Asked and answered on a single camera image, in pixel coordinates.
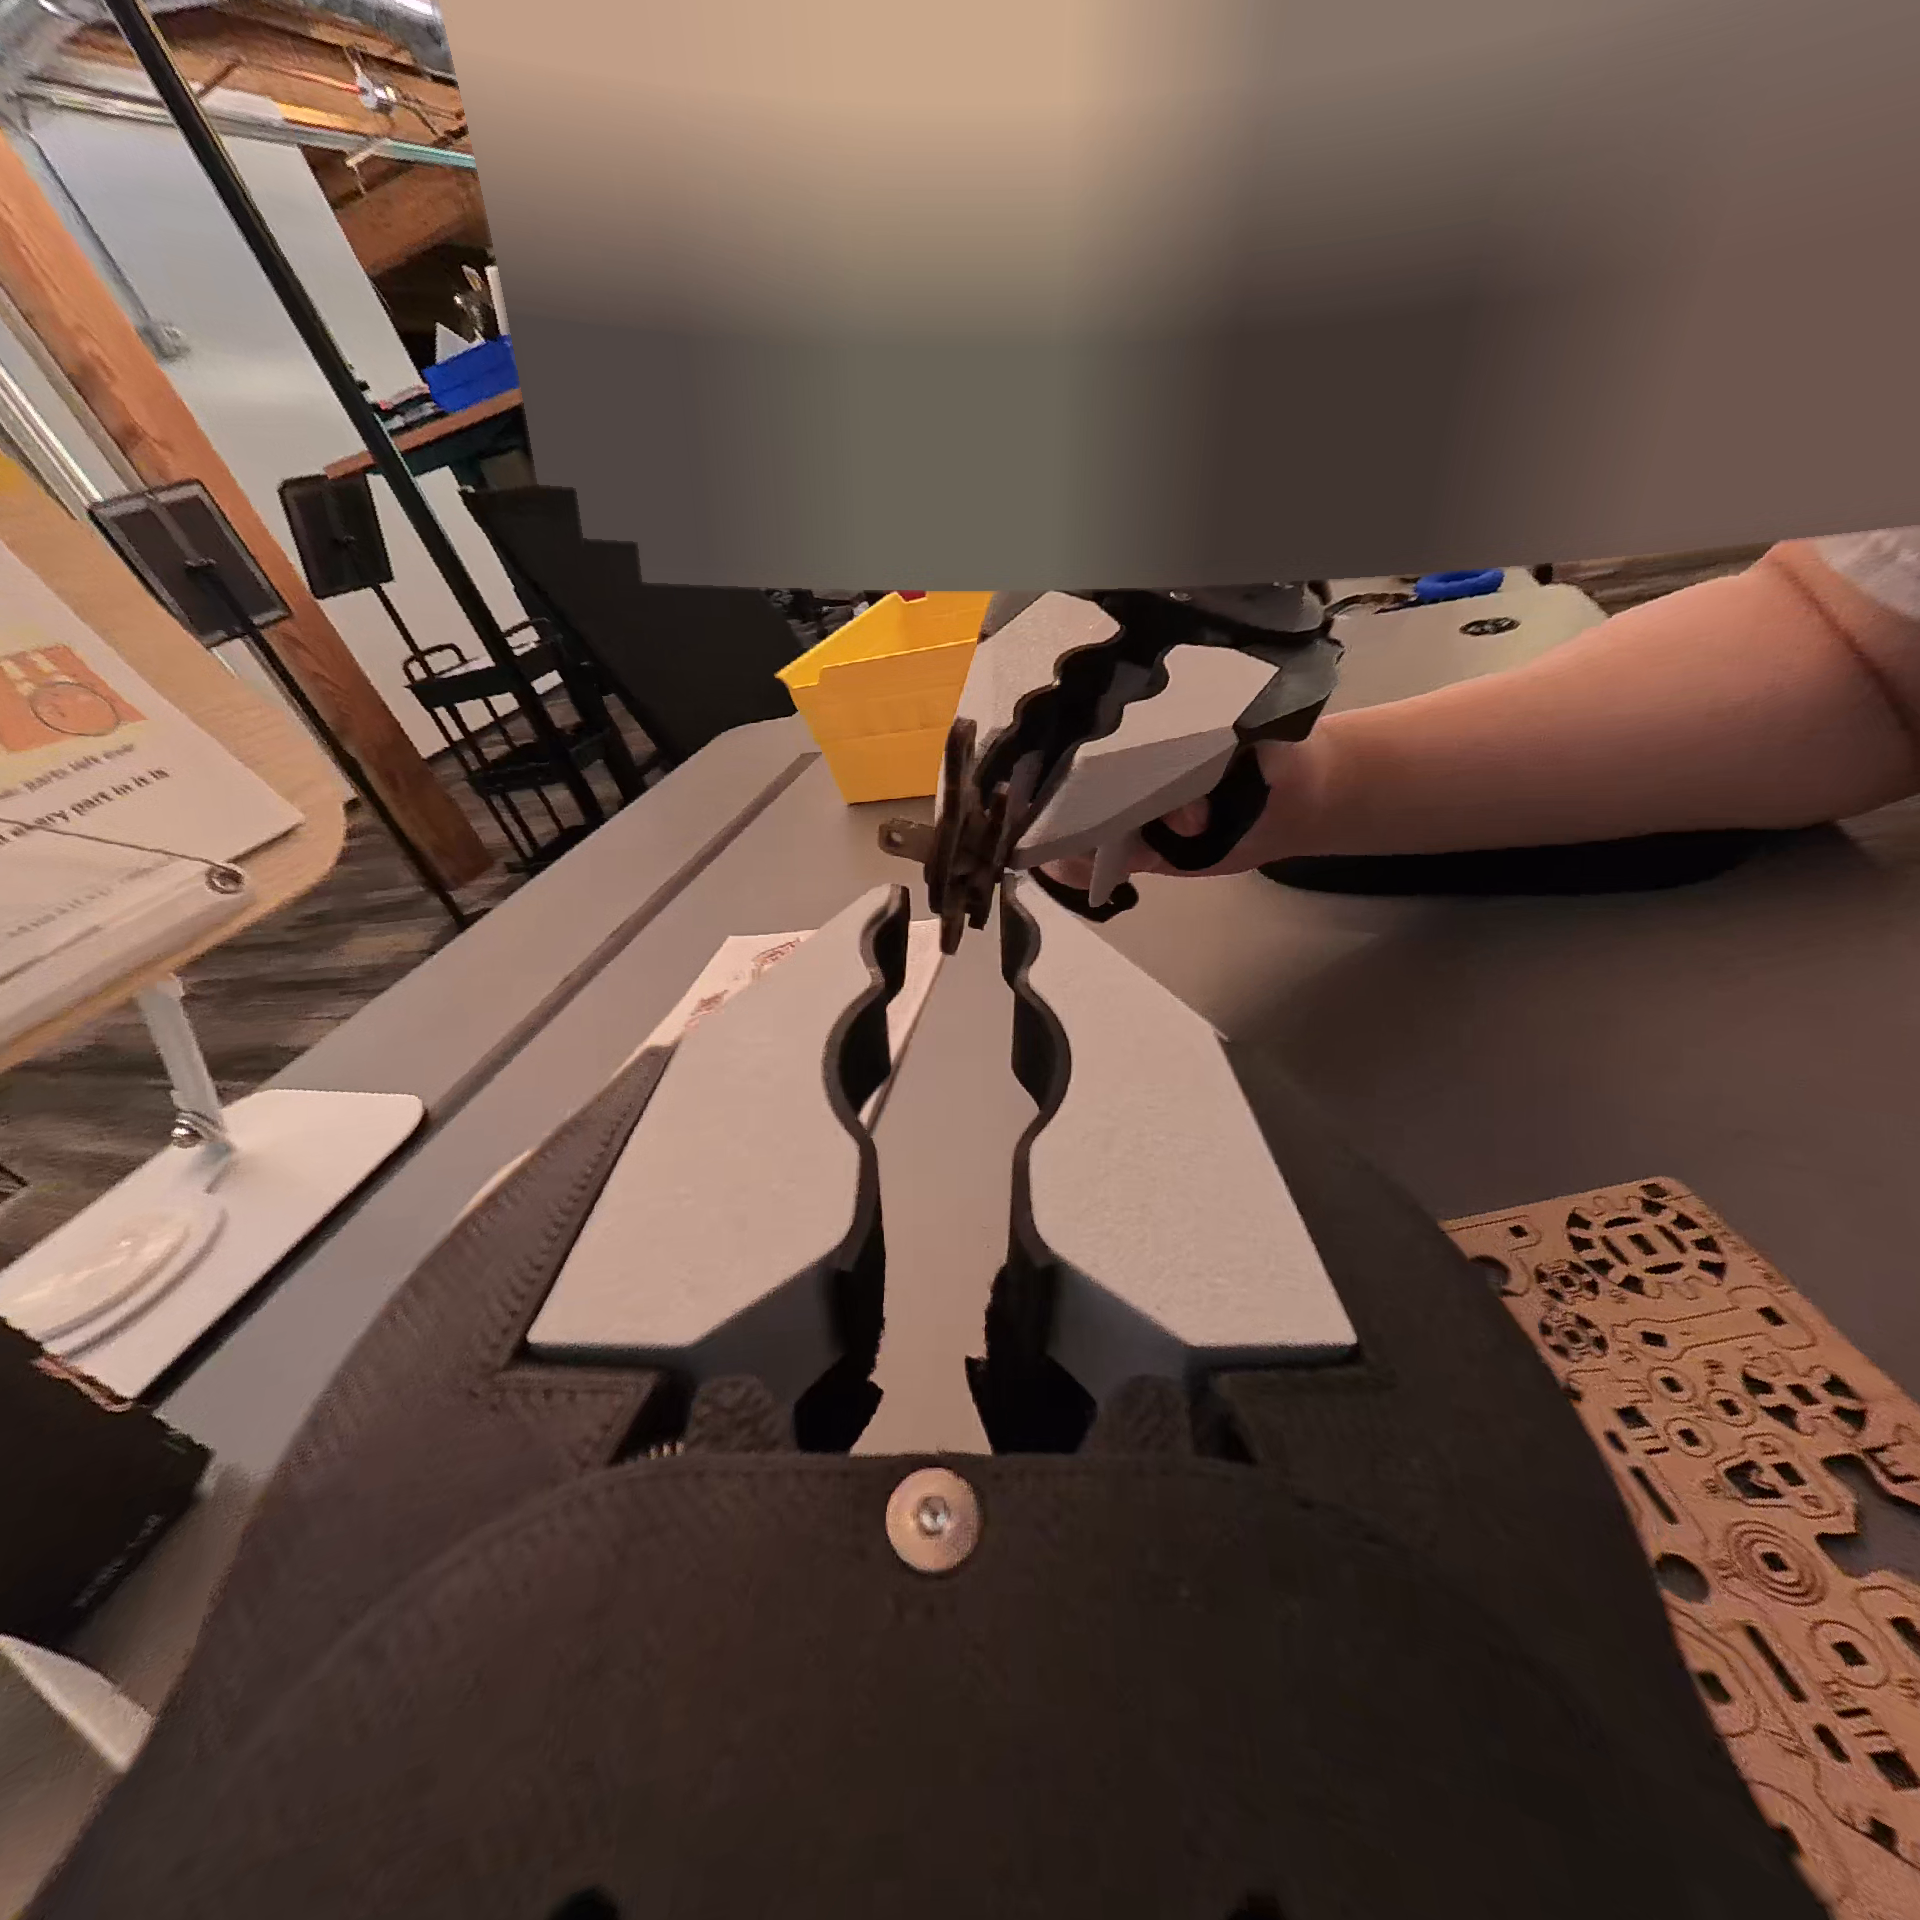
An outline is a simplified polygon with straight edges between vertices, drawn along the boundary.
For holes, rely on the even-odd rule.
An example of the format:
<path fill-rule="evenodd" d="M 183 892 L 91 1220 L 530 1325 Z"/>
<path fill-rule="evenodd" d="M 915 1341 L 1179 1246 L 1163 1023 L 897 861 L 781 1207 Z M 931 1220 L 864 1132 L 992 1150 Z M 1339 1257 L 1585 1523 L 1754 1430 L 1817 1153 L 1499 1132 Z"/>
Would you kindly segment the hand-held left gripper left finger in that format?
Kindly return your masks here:
<path fill-rule="evenodd" d="M 527 1345 L 696 1389 L 754 1378 L 800 1449 L 880 1403 L 873 1101 L 897 1067 L 910 894 L 857 895 L 675 1046 Z"/>

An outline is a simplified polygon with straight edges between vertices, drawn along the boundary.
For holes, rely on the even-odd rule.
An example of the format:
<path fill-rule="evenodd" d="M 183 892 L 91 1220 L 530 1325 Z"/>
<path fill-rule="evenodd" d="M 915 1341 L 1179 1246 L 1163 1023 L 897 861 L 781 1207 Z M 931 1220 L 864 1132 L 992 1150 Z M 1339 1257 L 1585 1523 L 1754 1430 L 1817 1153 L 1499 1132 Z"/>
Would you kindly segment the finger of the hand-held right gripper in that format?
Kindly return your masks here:
<path fill-rule="evenodd" d="M 1035 756 L 1026 799 L 1016 799 L 1018 849 L 1115 849 L 1129 836 L 1113 774 L 1090 753 L 1113 738 L 1129 705 L 1129 641 L 1093 598 L 1046 591 L 986 636 L 958 702 L 971 725 L 945 769 L 945 826 L 989 806 L 1024 756 Z"/>
<path fill-rule="evenodd" d="M 1115 726 L 1081 741 L 1046 782 L 1038 809 L 1016 835 L 1018 873 L 1083 858 L 1098 873 L 1128 873 L 1143 828 L 1200 799 L 1225 774 L 1237 723 L 1281 674 L 1257 655 L 1177 645 L 1166 683 L 1120 709 Z"/>

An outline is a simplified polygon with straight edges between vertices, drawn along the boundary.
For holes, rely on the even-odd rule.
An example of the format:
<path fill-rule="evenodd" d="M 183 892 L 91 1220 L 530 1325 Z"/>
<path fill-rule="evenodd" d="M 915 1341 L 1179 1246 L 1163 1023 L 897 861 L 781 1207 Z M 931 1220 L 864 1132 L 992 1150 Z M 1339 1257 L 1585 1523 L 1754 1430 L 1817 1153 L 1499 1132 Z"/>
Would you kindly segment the small wooden model assembly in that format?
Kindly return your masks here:
<path fill-rule="evenodd" d="M 880 852 L 921 867 L 929 911 L 939 922 L 939 951 L 958 951 L 967 931 L 986 927 L 1010 852 L 1033 817 L 1040 756 L 984 748 L 979 725 L 951 723 L 933 822 L 889 819 Z"/>

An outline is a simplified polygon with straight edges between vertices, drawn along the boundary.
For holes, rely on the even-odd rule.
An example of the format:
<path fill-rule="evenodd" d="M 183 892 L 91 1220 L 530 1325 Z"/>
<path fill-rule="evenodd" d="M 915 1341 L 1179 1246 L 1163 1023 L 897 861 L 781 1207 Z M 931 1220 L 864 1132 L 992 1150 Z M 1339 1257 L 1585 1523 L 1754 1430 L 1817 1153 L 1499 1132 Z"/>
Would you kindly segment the person's right forearm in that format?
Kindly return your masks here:
<path fill-rule="evenodd" d="M 1538 660 L 1333 726 L 1319 858 L 1837 826 L 1917 798 L 1919 627 L 1832 625 L 1808 541 L 1784 541 Z"/>

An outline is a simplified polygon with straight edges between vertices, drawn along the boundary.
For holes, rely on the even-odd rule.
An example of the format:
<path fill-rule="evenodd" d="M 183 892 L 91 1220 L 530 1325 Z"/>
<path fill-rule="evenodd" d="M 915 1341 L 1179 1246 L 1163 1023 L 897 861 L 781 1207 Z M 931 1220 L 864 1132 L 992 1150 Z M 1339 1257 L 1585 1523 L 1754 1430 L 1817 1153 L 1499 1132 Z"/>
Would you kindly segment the laser-cut wooden parts sheet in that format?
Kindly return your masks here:
<path fill-rule="evenodd" d="M 1832 1915 L 1919 1915 L 1917 1401 L 1681 1182 L 1458 1215 Z"/>

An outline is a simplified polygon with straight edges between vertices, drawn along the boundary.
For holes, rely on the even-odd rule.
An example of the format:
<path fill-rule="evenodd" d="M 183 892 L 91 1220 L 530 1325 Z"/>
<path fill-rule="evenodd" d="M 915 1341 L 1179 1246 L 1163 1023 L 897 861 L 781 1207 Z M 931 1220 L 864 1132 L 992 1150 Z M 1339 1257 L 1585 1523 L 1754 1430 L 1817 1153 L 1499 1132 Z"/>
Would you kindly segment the person's right hand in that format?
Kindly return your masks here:
<path fill-rule="evenodd" d="M 1046 871 L 1059 884 L 1086 892 L 1095 905 L 1104 905 L 1126 882 L 1139 877 L 1206 879 L 1253 873 L 1309 849 L 1329 806 L 1339 749 L 1339 726 L 1333 725 L 1317 726 L 1302 741 L 1245 748 L 1232 763 L 1255 766 L 1257 774 L 1229 772 L 1208 795 L 1193 794 L 1155 822 L 1129 829 L 1115 849 L 1066 854 Z M 1208 851 L 1222 836 L 1214 829 L 1214 812 L 1237 791 L 1235 782 L 1261 798 L 1261 814 L 1248 814 L 1230 849 L 1219 849 L 1206 863 L 1197 863 L 1193 846 Z"/>

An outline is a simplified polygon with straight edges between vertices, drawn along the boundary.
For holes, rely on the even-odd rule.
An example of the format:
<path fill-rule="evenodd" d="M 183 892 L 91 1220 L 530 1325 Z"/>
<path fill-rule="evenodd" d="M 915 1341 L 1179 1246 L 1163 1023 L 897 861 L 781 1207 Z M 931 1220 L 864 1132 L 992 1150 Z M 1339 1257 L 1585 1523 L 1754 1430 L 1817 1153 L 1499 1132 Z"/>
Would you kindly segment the yellow plastic bin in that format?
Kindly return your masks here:
<path fill-rule="evenodd" d="M 777 670 L 848 805 L 931 798 L 991 591 L 888 591 Z"/>

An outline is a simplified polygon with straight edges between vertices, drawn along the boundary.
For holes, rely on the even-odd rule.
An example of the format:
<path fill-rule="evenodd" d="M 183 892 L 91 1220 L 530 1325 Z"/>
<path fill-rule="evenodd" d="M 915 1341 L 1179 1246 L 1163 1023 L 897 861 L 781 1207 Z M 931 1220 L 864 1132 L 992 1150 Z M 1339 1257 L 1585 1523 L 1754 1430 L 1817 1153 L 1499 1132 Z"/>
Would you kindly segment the black wrist rest pad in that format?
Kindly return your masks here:
<path fill-rule="evenodd" d="M 1694 829 L 1549 849 L 1295 854 L 1261 873 L 1295 892 L 1352 899 L 1637 895 L 1714 879 L 1782 838 L 1778 829 Z"/>

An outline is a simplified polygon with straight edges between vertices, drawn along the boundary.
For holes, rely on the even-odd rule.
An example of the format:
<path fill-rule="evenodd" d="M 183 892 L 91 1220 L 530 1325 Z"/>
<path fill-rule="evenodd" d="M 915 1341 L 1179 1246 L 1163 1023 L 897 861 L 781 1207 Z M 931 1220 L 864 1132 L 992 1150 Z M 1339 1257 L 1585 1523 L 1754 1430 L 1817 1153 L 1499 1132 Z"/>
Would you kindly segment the black fabric panel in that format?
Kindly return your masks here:
<path fill-rule="evenodd" d="M 781 674 L 800 641 L 766 591 L 642 580 L 637 543 L 587 538 L 562 487 L 469 490 L 464 506 L 673 761 L 795 716 Z"/>

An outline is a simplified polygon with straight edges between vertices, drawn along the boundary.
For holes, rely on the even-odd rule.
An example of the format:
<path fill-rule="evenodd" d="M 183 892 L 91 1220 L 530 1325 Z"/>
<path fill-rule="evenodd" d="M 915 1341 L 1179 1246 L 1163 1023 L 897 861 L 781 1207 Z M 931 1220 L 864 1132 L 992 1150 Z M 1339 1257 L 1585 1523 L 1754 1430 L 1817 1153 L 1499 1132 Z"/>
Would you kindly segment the white board stand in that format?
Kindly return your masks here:
<path fill-rule="evenodd" d="M 3 1278 L 3 1314 L 133 1398 L 414 1139 L 416 1094 L 267 1089 L 223 1103 L 167 975 L 144 989 L 175 1100 L 170 1143 Z"/>

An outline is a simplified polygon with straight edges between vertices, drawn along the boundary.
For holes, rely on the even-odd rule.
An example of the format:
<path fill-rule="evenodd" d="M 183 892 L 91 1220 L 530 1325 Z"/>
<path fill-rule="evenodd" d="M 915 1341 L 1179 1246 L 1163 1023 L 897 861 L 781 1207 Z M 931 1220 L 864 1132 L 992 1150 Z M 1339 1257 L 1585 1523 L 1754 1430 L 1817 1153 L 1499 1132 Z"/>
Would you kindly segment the black sign on floor stand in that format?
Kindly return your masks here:
<path fill-rule="evenodd" d="M 279 483 L 279 506 L 314 598 L 393 585 L 393 558 L 365 470 L 290 476 Z"/>
<path fill-rule="evenodd" d="M 95 501 L 90 522 L 170 617 L 207 649 L 290 617 L 271 574 L 201 479 Z"/>

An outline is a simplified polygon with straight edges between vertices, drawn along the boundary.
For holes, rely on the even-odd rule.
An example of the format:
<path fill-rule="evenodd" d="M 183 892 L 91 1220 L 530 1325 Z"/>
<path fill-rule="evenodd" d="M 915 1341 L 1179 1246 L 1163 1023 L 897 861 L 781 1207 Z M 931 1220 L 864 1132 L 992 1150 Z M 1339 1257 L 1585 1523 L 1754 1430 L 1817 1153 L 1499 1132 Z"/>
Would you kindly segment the instruction poster on wooden board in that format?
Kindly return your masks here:
<path fill-rule="evenodd" d="M 15 1067 L 312 894 L 346 849 L 346 786 L 15 459 L 3 540 Z"/>

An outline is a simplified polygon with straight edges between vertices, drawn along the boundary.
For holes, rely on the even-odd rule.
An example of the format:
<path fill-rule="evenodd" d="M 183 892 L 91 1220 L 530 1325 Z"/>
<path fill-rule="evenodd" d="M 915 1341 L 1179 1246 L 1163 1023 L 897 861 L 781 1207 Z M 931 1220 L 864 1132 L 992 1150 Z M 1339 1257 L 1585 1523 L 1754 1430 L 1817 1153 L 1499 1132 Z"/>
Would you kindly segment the white object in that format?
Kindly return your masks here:
<path fill-rule="evenodd" d="M 3 1637 L 3 1915 L 25 1914 L 151 1729 L 95 1669 Z"/>

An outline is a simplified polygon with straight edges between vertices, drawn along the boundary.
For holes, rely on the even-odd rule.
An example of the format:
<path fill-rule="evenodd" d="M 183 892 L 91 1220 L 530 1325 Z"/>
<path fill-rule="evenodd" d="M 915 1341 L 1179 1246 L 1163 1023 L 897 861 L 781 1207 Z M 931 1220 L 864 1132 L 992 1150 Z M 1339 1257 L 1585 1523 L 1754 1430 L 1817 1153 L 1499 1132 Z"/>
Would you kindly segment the black floor lamp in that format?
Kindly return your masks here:
<path fill-rule="evenodd" d="M 464 571 L 457 550 L 449 546 L 440 516 L 429 506 L 416 477 L 397 450 L 393 439 L 378 418 L 370 398 L 360 389 L 358 373 L 350 369 L 344 350 L 325 324 L 319 303 L 306 292 L 296 265 L 283 254 L 277 236 L 254 203 L 253 193 L 233 166 L 225 142 L 207 118 L 203 108 L 176 66 L 166 37 L 161 37 L 153 13 L 139 2 L 107 2 L 106 6 L 120 33 L 127 37 L 161 102 L 175 118 L 185 146 L 199 163 L 203 178 L 230 213 L 232 223 L 246 241 L 253 258 L 265 275 L 282 310 L 288 323 L 294 323 L 303 346 L 325 374 L 350 423 L 362 435 L 367 450 L 376 457 L 376 468 L 383 468 L 389 476 L 391 490 L 397 491 L 397 499 L 405 508 L 409 522 L 416 526 L 429 558 L 433 558 L 440 566 L 450 589 L 459 591 L 469 587 L 473 580 Z M 294 670 L 283 663 L 274 663 L 273 673 L 282 690 L 296 697 L 296 707 L 303 717 L 319 730 L 328 746 L 328 755 L 334 756 L 339 771 L 350 777 L 354 794 L 379 819 L 391 841 L 403 851 L 407 863 L 422 877 L 422 884 L 440 901 L 450 923 L 457 931 L 469 927 L 473 923 L 473 914 L 459 905 L 453 892 L 462 882 L 449 879 L 445 871 L 429 860 L 426 844 L 422 838 L 423 829 L 400 826 L 386 794 L 374 780 L 362 749 L 350 746 L 350 737 L 341 730 L 341 725 L 322 716 L 322 709 L 315 707 L 306 690 L 297 690 Z"/>

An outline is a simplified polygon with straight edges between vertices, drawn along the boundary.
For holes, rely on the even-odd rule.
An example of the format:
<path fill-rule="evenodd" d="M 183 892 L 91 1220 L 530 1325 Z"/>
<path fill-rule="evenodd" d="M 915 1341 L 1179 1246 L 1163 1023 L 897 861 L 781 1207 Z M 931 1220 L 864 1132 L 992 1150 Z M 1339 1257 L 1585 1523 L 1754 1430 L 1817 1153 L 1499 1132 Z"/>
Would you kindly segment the wooden support post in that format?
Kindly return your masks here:
<path fill-rule="evenodd" d="M 290 610 L 271 636 L 277 679 L 301 689 L 305 717 L 322 723 L 344 769 L 385 805 L 391 835 L 407 836 L 416 868 L 447 889 L 490 873 L 495 858 L 457 799 L 419 755 L 397 711 L 310 591 L 301 564 L 262 519 L 82 243 L 8 139 L 3 282 L 27 332 L 54 355 L 85 414 L 137 479 L 151 490 L 203 483 L 217 501 Z"/>

